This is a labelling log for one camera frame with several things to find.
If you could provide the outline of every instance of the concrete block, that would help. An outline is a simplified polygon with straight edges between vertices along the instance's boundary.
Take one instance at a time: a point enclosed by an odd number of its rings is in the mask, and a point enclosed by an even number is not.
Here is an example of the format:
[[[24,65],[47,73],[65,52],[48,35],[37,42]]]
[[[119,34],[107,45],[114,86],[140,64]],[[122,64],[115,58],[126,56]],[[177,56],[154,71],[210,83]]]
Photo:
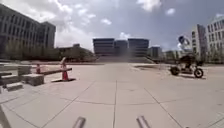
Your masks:
[[[23,75],[22,81],[33,86],[42,85],[44,84],[44,75],[41,74]]]
[[[3,84],[11,84],[19,82],[19,77],[17,75],[9,75],[9,76],[2,76]]]
[[[23,88],[23,84],[22,83],[7,84],[6,88],[8,91],[15,91],[15,90]]]
[[[31,73],[31,66],[18,66],[18,76],[27,75]]]

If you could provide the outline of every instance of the paved plaza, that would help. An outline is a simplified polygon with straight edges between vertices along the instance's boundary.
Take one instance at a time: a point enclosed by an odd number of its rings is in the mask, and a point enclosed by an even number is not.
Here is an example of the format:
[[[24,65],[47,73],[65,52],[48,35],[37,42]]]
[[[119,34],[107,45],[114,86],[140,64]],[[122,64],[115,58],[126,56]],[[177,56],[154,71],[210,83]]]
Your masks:
[[[204,67],[203,79],[171,76],[166,68],[138,69],[131,63],[76,65],[76,81],[45,84],[0,95],[12,128],[224,128],[224,67]]]

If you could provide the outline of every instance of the building facade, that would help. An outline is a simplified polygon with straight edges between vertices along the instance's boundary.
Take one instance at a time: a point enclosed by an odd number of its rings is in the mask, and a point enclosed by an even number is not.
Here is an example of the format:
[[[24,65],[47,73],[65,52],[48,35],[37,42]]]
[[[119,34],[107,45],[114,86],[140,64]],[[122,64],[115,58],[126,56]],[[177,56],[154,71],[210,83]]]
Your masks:
[[[162,59],[163,58],[162,48],[159,46],[150,47],[148,49],[148,54],[150,55],[150,58],[152,58],[152,59]]]
[[[93,39],[97,56],[134,56],[145,57],[149,47],[147,39],[115,40],[113,38]]]
[[[147,55],[149,40],[147,39],[128,39],[129,54],[135,57],[144,57]]]
[[[224,17],[216,18],[207,26],[208,49],[211,59],[224,60]]]
[[[206,28],[204,26],[198,24],[192,29],[191,42],[197,58],[205,61],[207,57],[207,40]]]
[[[128,52],[128,41],[127,40],[115,40],[115,42],[114,42],[115,56],[126,56],[127,52]]]
[[[11,42],[17,47],[26,47],[29,52],[39,46],[54,47],[56,27],[48,22],[39,23],[0,3],[0,37],[5,46]]]
[[[94,52],[97,56],[114,56],[114,39],[93,39]]]

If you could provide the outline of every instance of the wheel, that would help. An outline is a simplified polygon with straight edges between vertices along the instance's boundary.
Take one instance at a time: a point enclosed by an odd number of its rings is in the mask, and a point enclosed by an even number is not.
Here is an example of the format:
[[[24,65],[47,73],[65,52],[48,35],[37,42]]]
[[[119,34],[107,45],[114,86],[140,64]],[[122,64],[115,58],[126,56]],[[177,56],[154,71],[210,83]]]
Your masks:
[[[194,76],[196,78],[202,78],[204,76],[204,71],[201,68],[196,68],[194,71]]]
[[[177,67],[171,67],[170,72],[172,75],[177,76],[177,75],[179,75],[180,70]]]

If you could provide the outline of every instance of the metal object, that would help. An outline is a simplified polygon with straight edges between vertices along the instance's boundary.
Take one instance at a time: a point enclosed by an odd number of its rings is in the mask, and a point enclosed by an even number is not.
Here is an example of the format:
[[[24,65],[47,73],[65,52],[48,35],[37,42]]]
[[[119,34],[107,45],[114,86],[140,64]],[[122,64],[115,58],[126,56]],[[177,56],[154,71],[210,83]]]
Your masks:
[[[140,116],[136,120],[137,120],[140,128],[150,128],[150,126],[144,116]]]
[[[84,128],[86,119],[84,117],[79,117],[76,122],[75,125],[73,126],[73,128]]]

